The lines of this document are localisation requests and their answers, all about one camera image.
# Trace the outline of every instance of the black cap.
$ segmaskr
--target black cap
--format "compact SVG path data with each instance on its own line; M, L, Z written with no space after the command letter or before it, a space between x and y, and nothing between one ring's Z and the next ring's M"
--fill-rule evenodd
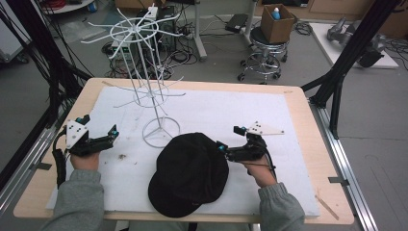
M148 189L153 207L170 218L185 217L216 201L228 178L228 164L202 133L173 138L157 158Z

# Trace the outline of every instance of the wheeled stool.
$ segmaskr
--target wheeled stool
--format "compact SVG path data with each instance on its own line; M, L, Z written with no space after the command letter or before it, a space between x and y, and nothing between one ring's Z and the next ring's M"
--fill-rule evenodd
M256 49L246 60L241 61L241 66L244 66L243 72L238 76L238 81L242 81L245 72L250 69L265 76L265 81L261 84L266 84L268 76L273 79L279 79L281 76L280 62L276 58L276 54L285 52L282 62L285 62L288 57L289 42L270 43L262 33L261 27L252 29L249 39Z

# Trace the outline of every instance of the black strap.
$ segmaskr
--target black strap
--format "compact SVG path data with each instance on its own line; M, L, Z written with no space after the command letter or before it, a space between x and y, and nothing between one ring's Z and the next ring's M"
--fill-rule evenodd
M189 231L195 231L197 230L197 223L196 222L190 222L189 223Z

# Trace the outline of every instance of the black frame pole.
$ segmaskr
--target black frame pole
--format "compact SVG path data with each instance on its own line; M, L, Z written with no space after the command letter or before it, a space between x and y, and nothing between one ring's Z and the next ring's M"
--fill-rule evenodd
M310 98L310 102L319 108L325 108L327 100L333 94L330 131L335 139L339 138L337 128L344 78L399 2L400 0L376 0L333 67L325 75L301 87L303 91L307 91L320 85L318 92Z

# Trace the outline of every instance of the lab floor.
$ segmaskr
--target lab floor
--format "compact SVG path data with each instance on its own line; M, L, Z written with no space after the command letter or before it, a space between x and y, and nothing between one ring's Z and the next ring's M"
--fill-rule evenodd
M107 4L97 13L86 9L59 16L61 23L69 21L109 21L114 8ZM216 17L201 19L201 28L209 25L202 35L208 58L204 62L178 65L170 80L219 82L257 85L264 76L247 72L242 82L240 61L250 54L242 35L222 30ZM60 39L57 44L63 50ZM108 40L93 44L69 43L73 52L94 76L103 77L110 71L109 60L101 52ZM195 49L192 41L190 47ZM408 71L401 60L396 69L352 68L344 80L339 116L339 136L345 153L358 180L379 230L408 230ZM268 79L269 85L301 87L325 74L331 65L313 36L291 33L289 57L282 63L282 76ZM312 96L317 89L306 92ZM0 169L6 165L22 144L48 106L48 86L33 63L7 64L0 68ZM331 99L327 102L330 112ZM20 189L0 218L0 230L38 230L42 219L13 216L13 207L24 189ZM115 222L104 222L104 231L115 230ZM306 225L306 230L362 230L357 221L350 225Z

